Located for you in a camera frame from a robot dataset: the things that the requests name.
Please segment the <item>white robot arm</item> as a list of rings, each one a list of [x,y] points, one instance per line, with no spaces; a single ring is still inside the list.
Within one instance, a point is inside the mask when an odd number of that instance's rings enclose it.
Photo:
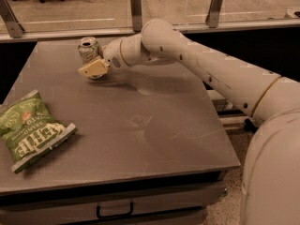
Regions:
[[[176,61],[254,119],[241,225],[300,225],[300,82],[194,42],[160,19],[121,37],[79,70],[87,78]]]

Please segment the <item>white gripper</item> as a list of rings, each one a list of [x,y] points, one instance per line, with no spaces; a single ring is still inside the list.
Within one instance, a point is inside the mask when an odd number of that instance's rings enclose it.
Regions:
[[[118,38],[102,47],[104,59],[97,57],[83,65],[78,72],[87,78],[103,76],[108,73],[120,73],[126,70],[126,63],[121,55],[122,39]]]

